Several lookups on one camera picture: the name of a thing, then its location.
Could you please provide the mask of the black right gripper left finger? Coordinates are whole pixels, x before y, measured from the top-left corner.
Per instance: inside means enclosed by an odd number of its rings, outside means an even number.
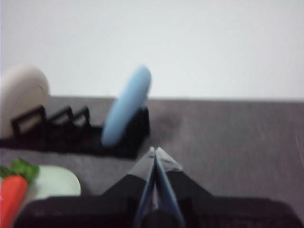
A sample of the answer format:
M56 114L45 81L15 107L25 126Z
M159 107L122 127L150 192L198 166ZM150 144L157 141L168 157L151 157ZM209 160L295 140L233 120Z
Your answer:
M21 211L15 228L105 228L131 225L154 163L155 148L101 195L53 196Z

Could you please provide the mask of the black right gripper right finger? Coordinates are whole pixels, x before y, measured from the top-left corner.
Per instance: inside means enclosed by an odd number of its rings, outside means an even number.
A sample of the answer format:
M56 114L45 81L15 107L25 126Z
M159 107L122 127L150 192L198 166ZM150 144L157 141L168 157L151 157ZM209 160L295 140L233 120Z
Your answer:
M189 228L299 228L301 220L288 204L257 197L216 196L190 178L165 150L157 162L169 193Z

